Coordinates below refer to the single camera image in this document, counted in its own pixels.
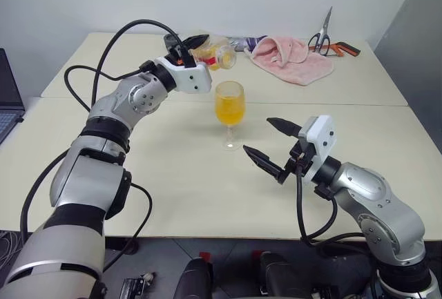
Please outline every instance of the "laptop keyboard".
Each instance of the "laptop keyboard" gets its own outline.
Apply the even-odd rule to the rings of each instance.
[[[0,113],[0,134],[15,120],[16,113]]]

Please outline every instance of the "wine glass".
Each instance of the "wine glass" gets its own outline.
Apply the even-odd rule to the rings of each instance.
[[[244,88],[236,81],[224,81],[215,89],[215,113],[219,121],[227,125],[227,134],[223,147],[234,151],[241,146],[235,138],[233,127],[241,122],[245,112]]]

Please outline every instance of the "tabletop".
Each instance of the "tabletop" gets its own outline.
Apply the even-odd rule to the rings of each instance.
[[[383,174],[394,193],[422,217],[425,239],[442,239],[442,156],[408,107],[248,103],[238,133],[244,144],[283,165],[295,139],[265,119],[303,124],[319,114],[335,120],[338,141],[332,156]],[[19,229],[21,206],[32,183],[69,147],[86,117],[73,99],[43,98],[0,145],[0,229]],[[153,196],[153,213],[140,236],[300,237],[294,177],[281,186],[242,149],[223,150],[224,133],[209,102],[165,101],[135,127],[124,166]],[[52,212],[48,192],[53,174],[30,207],[31,231]],[[307,231],[313,232],[328,220],[332,208],[313,193],[312,185],[305,187],[304,196],[304,219]],[[132,235],[147,206],[142,193],[130,190],[124,210],[105,222],[106,235]],[[323,237],[357,230],[355,221],[340,210]]]
[[[91,33],[84,40],[65,66],[41,94],[42,97],[71,97],[64,86],[63,73],[67,67],[83,64],[97,67],[99,58],[111,33]],[[244,53],[238,53],[235,66],[230,70],[211,71],[213,84],[236,80],[246,90],[248,102],[286,104],[364,104],[405,106],[406,100],[394,85],[365,41],[350,42],[361,50],[357,57],[330,57],[334,72],[308,86],[298,86],[279,80],[255,66]],[[134,71],[148,59],[166,54],[162,35],[125,34],[117,41],[104,63],[103,71],[118,76]],[[91,71],[75,70],[70,81],[79,96],[90,101],[94,74]],[[98,96],[114,91],[115,82],[100,79]],[[206,95],[176,93],[169,97],[175,101],[212,101],[213,90]]]

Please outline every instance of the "black scissors handle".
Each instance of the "black scissors handle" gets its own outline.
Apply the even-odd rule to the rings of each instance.
[[[330,49],[330,38],[328,35],[322,35],[320,33],[316,33],[313,37],[311,37],[310,41],[309,41],[309,47],[310,47],[310,43],[312,42],[313,39],[316,38],[316,42],[314,44],[314,49],[313,52],[317,52],[321,55],[327,56],[329,49]]]

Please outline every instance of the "laptop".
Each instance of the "laptop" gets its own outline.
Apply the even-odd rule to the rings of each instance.
[[[12,75],[6,52],[0,48],[0,144],[17,123],[23,121],[25,107]]]

